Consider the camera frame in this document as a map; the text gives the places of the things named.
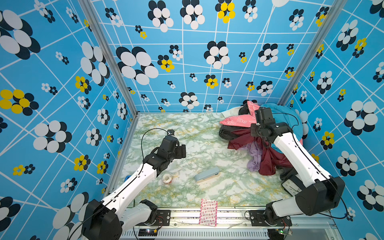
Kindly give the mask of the maroon cloth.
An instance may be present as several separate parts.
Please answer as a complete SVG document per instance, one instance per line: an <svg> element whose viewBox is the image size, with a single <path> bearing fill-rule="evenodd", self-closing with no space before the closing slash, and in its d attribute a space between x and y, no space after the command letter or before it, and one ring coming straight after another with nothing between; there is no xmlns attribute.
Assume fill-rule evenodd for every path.
<svg viewBox="0 0 384 240"><path fill-rule="evenodd" d="M259 147L263 149L262 162L259 174L263 176L271 176L276 173L276 168L292 168L293 165L287 157L276 151L274 148L265 149L262 146L262 139L260 137L252 137L251 133L242 135L234 140L229 140L228 148L233 150L240 150L240 148L248 143L257 142Z"/></svg>

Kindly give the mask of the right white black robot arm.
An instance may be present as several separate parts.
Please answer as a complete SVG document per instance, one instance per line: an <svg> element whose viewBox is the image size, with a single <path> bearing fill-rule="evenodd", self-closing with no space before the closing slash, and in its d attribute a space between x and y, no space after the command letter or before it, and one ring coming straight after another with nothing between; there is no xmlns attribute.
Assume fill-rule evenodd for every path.
<svg viewBox="0 0 384 240"><path fill-rule="evenodd" d="M267 204L266 222L275 225L287 216L322 215L336 208L343 201L345 182L340 177L332 177L315 161L288 124L276 123L270 108L259 108L255 116L257 122L251 125L251 136L260 137L279 148L304 185L293 197Z"/></svg>

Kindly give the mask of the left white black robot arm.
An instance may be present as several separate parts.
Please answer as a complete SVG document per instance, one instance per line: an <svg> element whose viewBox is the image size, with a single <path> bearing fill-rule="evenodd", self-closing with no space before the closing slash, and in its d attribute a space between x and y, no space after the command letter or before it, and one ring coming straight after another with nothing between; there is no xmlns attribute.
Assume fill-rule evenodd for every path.
<svg viewBox="0 0 384 240"><path fill-rule="evenodd" d="M101 201L92 200L85 211L79 229L88 240L118 240L122 233L140 223L152 223L158 207L149 200L129 208L137 195L173 160L187 156L186 146L174 136L165 136L159 147L144 157L142 164L130 178Z"/></svg>

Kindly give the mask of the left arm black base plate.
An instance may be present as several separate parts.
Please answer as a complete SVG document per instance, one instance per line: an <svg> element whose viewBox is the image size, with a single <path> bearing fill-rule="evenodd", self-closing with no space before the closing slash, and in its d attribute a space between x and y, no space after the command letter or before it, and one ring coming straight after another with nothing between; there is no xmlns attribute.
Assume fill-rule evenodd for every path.
<svg viewBox="0 0 384 240"><path fill-rule="evenodd" d="M139 223L136 225L136 227L141 227L141 226L169 226L170 225L170 220L171 220L171 210L157 210L156 216L152 219L149 220L148 222L143 222Z"/></svg>

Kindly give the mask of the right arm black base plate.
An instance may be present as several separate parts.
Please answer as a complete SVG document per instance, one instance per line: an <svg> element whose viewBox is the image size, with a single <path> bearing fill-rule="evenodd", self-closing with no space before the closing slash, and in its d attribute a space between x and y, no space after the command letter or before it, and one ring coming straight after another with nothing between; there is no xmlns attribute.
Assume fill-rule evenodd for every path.
<svg viewBox="0 0 384 240"><path fill-rule="evenodd" d="M269 211L251 210L248 211L251 224L253 227L291 227L292 219L290 216L276 217Z"/></svg>

